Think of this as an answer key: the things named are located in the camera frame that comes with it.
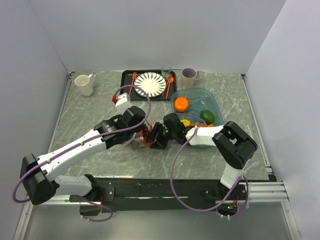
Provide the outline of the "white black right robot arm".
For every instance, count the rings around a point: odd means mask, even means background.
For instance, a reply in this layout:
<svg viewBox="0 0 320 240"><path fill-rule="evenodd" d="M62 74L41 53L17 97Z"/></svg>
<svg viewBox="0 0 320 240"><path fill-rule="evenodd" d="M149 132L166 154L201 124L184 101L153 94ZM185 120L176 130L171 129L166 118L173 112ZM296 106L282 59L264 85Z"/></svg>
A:
<svg viewBox="0 0 320 240"><path fill-rule="evenodd" d="M171 140L190 147L217 147L226 161L218 188L219 195L224 199L230 199L236 194L234 184L243 175L245 165L258 149L256 141L234 121L210 126L203 119L199 123L181 120L176 113L166 115L163 123L156 122L150 129L145 129L143 134L151 149L165 149Z"/></svg>

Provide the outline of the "clear zip top bag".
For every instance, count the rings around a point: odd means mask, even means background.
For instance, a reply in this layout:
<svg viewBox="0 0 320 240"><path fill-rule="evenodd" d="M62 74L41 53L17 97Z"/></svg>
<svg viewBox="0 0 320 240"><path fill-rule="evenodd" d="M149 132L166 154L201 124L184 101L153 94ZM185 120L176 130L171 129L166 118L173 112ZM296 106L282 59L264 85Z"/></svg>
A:
<svg viewBox="0 0 320 240"><path fill-rule="evenodd" d="M144 129L142 129L140 132L134 133L132 137L129 140L122 143L121 146L129 146L131 148L149 148L152 145L152 142L148 142L147 138L149 137L152 130L153 126L146 120Z"/></svg>

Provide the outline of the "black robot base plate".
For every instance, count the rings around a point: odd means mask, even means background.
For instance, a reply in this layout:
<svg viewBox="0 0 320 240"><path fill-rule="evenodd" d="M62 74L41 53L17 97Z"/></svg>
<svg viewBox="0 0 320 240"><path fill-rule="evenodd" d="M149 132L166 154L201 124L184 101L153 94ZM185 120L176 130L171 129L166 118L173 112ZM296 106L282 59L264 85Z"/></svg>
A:
<svg viewBox="0 0 320 240"><path fill-rule="evenodd" d="M107 209L87 204L76 195L70 202L80 203L79 213L85 217L98 213L117 211L182 210L175 198L190 207L207 209L226 197L229 189L214 179L139 179L139 178L95 178L98 192L90 199L103 204Z"/></svg>

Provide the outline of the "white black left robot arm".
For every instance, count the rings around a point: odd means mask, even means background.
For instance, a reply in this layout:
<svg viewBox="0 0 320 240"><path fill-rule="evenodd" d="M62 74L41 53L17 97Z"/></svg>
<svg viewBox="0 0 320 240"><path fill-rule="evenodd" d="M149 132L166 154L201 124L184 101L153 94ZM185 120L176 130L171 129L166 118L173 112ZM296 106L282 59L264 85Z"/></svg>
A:
<svg viewBox="0 0 320 240"><path fill-rule="evenodd" d="M20 178L33 205L40 205L54 196L78 195L93 201L103 194L90 174L72 177L63 172L96 153L128 141L144 127L145 112L137 107L127 108L108 120L103 120L84 136L51 153L35 157L32 153L22 159Z"/></svg>

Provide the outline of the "red grape bunch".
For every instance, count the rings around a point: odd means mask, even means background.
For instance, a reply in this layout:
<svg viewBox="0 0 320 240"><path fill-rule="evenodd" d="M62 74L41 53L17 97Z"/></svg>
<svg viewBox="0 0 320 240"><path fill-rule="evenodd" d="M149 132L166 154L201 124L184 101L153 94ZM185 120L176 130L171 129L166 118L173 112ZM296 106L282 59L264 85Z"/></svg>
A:
<svg viewBox="0 0 320 240"><path fill-rule="evenodd" d="M150 131L147 127L141 130L140 132L135 133L132 136L129 146L132 148L149 147L149 144L147 143L147 140L146 140L146 137L149 135L149 133Z"/></svg>

